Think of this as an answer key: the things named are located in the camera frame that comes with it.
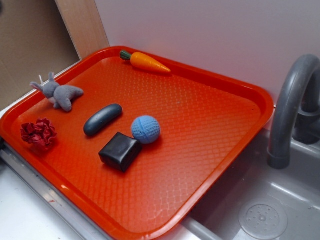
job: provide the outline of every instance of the faucet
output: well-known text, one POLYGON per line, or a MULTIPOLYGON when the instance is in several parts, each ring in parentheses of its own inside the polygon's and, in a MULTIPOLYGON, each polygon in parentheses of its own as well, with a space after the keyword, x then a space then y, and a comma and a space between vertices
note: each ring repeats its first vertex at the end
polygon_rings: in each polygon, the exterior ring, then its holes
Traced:
POLYGON ((320 140, 320 60, 303 55, 291 67, 276 104, 267 148, 274 169, 290 164, 291 139, 304 144, 320 140))

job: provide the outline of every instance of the drain strainer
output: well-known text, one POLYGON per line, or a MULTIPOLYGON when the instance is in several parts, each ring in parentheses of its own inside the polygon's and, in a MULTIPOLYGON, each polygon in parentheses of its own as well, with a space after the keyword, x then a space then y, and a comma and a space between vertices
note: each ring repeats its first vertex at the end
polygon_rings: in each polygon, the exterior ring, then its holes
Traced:
POLYGON ((239 212, 242 229, 259 240, 272 240, 285 232, 288 217, 283 208, 267 199, 254 199, 239 212))

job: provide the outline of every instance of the black cube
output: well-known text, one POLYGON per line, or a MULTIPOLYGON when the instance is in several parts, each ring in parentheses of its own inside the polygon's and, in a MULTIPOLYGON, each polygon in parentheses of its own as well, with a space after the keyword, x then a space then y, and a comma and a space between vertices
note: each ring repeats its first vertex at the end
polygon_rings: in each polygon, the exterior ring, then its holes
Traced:
POLYGON ((118 132, 99 152, 99 156, 103 163, 125 172, 141 150, 138 140, 118 132))

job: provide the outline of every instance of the gray sink basin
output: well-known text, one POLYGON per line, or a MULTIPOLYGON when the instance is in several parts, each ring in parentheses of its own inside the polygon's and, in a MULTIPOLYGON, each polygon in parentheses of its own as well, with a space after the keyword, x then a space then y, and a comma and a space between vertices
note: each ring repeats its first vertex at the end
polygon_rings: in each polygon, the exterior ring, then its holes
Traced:
POLYGON ((268 135, 263 130, 189 214, 213 233, 207 239, 320 239, 320 151, 293 141, 289 167, 273 169, 268 135))

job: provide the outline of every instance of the stuffed bunny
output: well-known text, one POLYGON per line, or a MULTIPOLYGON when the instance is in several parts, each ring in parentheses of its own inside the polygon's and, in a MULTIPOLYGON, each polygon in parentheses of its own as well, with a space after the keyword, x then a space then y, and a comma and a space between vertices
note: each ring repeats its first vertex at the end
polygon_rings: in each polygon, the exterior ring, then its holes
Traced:
POLYGON ((54 104, 55 109, 62 108, 66 112, 70 112, 72 109, 71 100, 80 97, 84 94, 84 91, 75 86, 70 85, 60 85, 54 79, 54 73, 49 73, 49 82, 43 85, 41 80, 41 85, 36 82, 31 82, 30 86, 34 89, 39 90, 44 94, 44 96, 54 104))

